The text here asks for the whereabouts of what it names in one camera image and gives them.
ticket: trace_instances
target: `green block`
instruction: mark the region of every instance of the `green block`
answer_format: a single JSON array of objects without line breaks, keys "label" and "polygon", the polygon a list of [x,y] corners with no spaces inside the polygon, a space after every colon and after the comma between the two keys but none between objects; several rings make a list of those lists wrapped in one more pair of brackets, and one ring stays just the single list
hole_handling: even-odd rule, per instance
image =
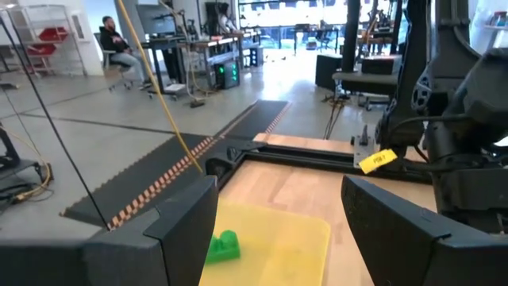
[{"label": "green block", "polygon": [[215,235],[212,237],[205,264],[236,258],[240,258],[240,245],[238,244],[237,234],[234,231],[225,230],[220,238],[217,238]]}]

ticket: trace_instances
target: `yellow label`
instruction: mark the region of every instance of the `yellow label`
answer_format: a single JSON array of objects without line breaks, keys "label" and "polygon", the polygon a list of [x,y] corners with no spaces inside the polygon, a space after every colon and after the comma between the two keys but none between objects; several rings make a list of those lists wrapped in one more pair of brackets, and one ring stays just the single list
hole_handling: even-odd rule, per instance
[{"label": "yellow label", "polygon": [[397,159],[397,155],[395,155],[392,149],[384,149],[363,159],[359,165],[362,171],[368,174],[395,159]]}]

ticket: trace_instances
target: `computer tower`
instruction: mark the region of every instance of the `computer tower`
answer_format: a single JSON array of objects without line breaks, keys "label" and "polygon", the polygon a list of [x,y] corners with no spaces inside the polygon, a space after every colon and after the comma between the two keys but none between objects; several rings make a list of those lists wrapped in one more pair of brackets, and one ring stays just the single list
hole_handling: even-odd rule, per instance
[{"label": "computer tower", "polygon": [[264,62],[263,47],[250,49],[250,67],[261,67]]},{"label": "computer tower", "polygon": [[215,64],[215,85],[218,89],[229,89],[240,85],[240,72],[235,60]]}]

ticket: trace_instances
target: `metal shelf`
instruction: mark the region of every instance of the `metal shelf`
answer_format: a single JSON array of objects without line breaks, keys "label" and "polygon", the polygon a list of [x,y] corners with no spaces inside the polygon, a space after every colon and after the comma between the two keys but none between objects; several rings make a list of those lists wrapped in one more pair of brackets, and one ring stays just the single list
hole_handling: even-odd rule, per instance
[{"label": "metal shelf", "polygon": [[15,6],[6,11],[32,70],[47,75],[87,75],[66,6]]}]

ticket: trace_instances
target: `yellow plastic board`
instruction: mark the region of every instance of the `yellow plastic board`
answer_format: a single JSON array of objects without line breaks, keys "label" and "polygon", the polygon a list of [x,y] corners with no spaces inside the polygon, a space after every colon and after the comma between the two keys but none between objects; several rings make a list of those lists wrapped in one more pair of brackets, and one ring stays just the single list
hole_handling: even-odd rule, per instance
[{"label": "yellow plastic board", "polygon": [[241,258],[206,265],[202,286],[318,286],[330,226],[324,220],[219,201],[215,235],[237,233]]}]

